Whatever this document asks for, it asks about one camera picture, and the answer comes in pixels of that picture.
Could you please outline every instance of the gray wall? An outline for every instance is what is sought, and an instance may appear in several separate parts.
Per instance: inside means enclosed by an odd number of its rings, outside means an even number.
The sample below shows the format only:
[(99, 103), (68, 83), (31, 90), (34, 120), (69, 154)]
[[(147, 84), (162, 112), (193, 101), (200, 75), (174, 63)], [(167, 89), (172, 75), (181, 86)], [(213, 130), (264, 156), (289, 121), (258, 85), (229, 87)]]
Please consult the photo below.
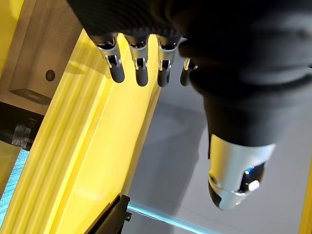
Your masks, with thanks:
[[(297, 233), (309, 172), (311, 105), (289, 127), (270, 160), (262, 186), (240, 206), (220, 211), (208, 188), (206, 118), (201, 97), (179, 85), (182, 60), (162, 90), (130, 189), (130, 197), (221, 234)], [(134, 215), (125, 234), (186, 234), (168, 224)]]

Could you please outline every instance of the yellow metal beam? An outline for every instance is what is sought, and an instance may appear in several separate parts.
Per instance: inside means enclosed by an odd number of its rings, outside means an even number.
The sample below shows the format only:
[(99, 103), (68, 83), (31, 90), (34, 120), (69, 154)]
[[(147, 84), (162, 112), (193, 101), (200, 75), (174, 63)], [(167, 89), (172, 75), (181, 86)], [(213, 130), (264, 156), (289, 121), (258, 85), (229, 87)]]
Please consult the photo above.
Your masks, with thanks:
[(312, 160), (310, 164), (310, 172), (306, 190), (306, 198), (304, 201), (299, 234), (312, 234)]
[(143, 146), (144, 138), (137, 139), (148, 128), (159, 88), (156, 38), (149, 41), (146, 87), (136, 84), (122, 35), (118, 42), (122, 84), (112, 82), (96, 47), (84, 31), (80, 35), (0, 233), (83, 233), (121, 192), (134, 150)]

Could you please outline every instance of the robotic hand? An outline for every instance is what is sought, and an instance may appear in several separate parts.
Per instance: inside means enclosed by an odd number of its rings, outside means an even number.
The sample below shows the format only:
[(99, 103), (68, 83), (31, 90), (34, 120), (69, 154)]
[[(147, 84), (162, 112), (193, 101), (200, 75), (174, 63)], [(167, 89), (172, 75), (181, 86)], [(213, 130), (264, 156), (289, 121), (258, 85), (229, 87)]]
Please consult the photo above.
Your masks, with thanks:
[(179, 46), (181, 83), (204, 97), (209, 192), (222, 209), (257, 189), (266, 163), (312, 95), (310, 0), (68, 0), (111, 75), (124, 74), (116, 33), (129, 42), (138, 85), (147, 77), (147, 39), (158, 38), (158, 84), (169, 82)]

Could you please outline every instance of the speaker grille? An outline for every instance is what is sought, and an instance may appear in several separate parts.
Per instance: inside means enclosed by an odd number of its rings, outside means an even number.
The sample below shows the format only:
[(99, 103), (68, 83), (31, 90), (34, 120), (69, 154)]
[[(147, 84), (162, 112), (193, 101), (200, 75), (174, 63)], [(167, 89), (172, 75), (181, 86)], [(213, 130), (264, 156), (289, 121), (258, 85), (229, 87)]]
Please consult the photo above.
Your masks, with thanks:
[(44, 26), (40, 49), (69, 57), (81, 33), (81, 26), (66, 0), (54, 0)]

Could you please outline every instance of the yellow frame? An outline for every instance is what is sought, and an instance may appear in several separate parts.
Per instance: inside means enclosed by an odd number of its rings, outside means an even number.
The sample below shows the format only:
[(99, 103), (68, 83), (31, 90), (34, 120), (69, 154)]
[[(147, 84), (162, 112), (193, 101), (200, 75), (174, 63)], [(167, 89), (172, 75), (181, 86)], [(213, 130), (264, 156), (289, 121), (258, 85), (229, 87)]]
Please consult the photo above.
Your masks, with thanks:
[[(18, 18), (23, 0), (1, 1)], [(1, 20), (5, 58), (16, 22)], [(141, 88), (128, 44), (118, 37), (126, 80), (114, 84), (83, 31), (25, 164), (0, 234), (83, 233), (120, 192), (127, 193), (160, 89), (156, 38), (149, 84)], [(299, 234), (312, 232), (312, 164)]]

